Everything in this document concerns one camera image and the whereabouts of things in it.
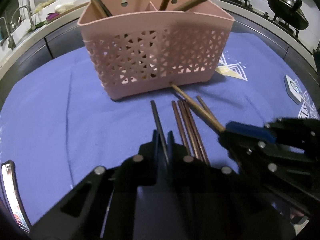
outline basket divider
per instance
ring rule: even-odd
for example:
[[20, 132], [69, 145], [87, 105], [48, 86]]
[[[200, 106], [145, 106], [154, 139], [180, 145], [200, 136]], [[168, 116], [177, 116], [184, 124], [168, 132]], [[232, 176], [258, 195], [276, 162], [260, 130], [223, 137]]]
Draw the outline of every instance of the basket divider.
[[149, 1], [145, 11], [146, 12], [148, 12], [148, 11], [158, 11], [158, 9], [154, 6], [154, 4], [151, 1]]

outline black metal bracket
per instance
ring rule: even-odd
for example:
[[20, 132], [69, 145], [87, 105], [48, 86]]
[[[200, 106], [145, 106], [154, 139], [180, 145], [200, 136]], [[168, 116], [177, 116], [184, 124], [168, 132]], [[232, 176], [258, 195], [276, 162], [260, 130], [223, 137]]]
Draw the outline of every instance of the black metal bracket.
[[[320, 207], [319, 121], [283, 118], [265, 128], [254, 128], [255, 133], [250, 126], [242, 126], [238, 125], [239, 132], [227, 128], [219, 138], [221, 145], [256, 185], [312, 216]], [[288, 146], [303, 149], [304, 154]]]
[[154, 131], [121, 166], [96, 167], [32, 227], [30, 238], [132, 239], [137, 187], [156, 182], [158, 144]]

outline gas stove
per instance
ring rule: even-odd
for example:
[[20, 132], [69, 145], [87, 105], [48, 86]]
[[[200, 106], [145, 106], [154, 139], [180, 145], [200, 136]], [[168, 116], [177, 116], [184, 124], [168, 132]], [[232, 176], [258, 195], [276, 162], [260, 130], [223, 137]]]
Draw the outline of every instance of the gas stove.
[[290, 26], [288, 23], [284, 22], [281, 18], [279, 18], [277, 16], [274, 16], [274, 18], [271, 18], [267, 12], [263, 13], [255, 8], [252, 8], [250, 1], [247, 1], [247, 0], [246, 1], [245, 0], [221, 0], [221, 1], [228, 2], [233, 5], [239, 6], [241, 8], [244, 8], [248, 11], [251, 11], [252, 13], [255, 13], [255, 14], [265, 18], [266, 20], [273, 23], [274, 25], [276, 25], [277, 27], [279, 27], [280, 29], [282, 29], [283, 31], [288, 33], [290, 36], [292, 36], [297, 42], [299, 42], [312, 55], [311, 51], [309, 49], [307, 49], [307, 47], [298, 39], [299, 30]]

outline blue tablecloth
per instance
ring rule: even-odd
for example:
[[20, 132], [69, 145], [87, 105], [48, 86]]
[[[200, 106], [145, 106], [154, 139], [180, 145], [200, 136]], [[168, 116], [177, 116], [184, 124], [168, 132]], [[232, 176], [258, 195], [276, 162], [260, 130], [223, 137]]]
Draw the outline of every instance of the blue tablecloth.
[[[241, 78], [215, 73], [207, 83], [183, 86], [201, 95], [217, 119], [263, 126], [276, 117], [318, 118], [303, 84], [291, 68], [254, 35], [231, 33], [220, 65]], [[287, 94], [284, 76], [300, 87], [303, 103]], [[85, 48], [54, 59], [19, 81], [0, 114], [0, 161], [16, 165], [19, 192], [34, 224], [95, 166], [118, 166], [151, 140], [155, 100], [163, 130], [180, 142], [171, 89], [112, 101], [100, 85]], [[217, 135], [195, 116], [214, 167], [229, 165]]]

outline perforated plastic basket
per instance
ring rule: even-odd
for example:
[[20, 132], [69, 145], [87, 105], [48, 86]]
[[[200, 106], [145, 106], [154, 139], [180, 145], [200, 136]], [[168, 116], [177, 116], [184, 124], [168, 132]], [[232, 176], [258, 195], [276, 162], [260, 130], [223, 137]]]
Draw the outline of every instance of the perforated plastic basket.
[[214, 73], [233, 17], [211, 1], [188, 12], [188, 0], [102, 0], [112, 17], [91, 4], [78, 25], [101, 83], [112, 99], [176, 85], [206, 82]]

